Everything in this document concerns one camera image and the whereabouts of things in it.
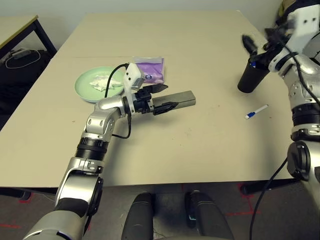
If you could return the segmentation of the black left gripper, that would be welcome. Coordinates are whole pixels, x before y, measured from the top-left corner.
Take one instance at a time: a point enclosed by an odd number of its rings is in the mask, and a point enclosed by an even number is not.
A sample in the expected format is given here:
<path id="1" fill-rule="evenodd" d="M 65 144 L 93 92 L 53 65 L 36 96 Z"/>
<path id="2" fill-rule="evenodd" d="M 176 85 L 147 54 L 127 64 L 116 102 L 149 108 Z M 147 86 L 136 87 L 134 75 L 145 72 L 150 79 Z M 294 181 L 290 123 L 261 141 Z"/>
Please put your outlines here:
<path id="1" fill-rule="evenodd" d="M 139 89 L 132 95 L 135 112 L 141 114 L 152 113 L 153 115 L 161 115 L 173 110 L 179 104 L 178 102 L 165 102 L 155 107 L 153 105 L 152 94 L 159 93 L 167 88 L 168 86 L 165 84 L 152 84 Z"/>

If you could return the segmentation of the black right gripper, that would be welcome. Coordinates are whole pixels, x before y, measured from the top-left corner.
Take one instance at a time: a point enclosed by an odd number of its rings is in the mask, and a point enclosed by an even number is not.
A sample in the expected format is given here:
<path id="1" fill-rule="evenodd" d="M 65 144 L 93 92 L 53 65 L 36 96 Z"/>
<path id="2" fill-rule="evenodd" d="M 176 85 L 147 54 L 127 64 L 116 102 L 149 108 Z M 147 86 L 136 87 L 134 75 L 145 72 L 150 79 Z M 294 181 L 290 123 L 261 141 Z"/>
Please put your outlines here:
<path id="1" fill-rule="evenodd" d="M 268 58 L 273 59 L 284 48 L 284 44 L 288 42 L 290 38 L 290 34 L 287 33 L 288 30 L 289 27 L 287 24 L 265 28 L 264 33 L 267 42 L 262 47 L 265 52 L 261 54 L 257 54 L 258 47 L 255 45 L 254 40 L 249 35 L 242 35 L 241 40 L 243 47 L 249 54 L 252 54 L 251 66 L 253 68 L 261 70 L 268 69 Z"/>

